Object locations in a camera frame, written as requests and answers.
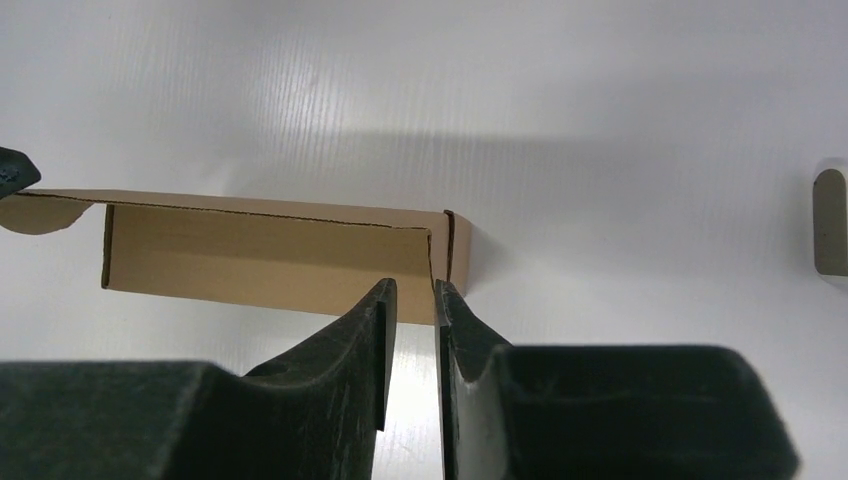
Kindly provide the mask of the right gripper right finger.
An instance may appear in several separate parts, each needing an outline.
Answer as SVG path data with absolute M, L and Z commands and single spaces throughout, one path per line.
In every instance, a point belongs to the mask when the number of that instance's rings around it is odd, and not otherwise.
M 715 345 L 515 345 L 434 286 L 448 479 L 792 479 L 755 369 Z

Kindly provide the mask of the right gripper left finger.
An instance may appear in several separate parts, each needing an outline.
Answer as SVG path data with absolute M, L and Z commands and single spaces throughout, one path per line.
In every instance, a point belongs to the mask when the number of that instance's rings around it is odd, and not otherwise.
M 238 376 L 201 361 L 5 362 L 5 479 L 368 479 L 397 325 L 385 278 Z

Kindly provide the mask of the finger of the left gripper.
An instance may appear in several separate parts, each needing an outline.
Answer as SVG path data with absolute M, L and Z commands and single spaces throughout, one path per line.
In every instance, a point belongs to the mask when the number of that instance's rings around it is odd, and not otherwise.
M 0 148 L 0 198 L 20 192 L 41 180 L 41 172 L 23 152 Z

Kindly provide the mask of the brown cardboard box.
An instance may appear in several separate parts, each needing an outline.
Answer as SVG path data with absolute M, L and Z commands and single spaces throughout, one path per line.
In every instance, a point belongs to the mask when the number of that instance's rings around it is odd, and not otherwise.
M 472 225 L 450 210 L 31 189 L 2 201 L 1 224 L 44 235 L 96 204 L 109 290 L 340 315 L 392 278 L 399 320 L 429 325 L 434 283 L 468 285 Z

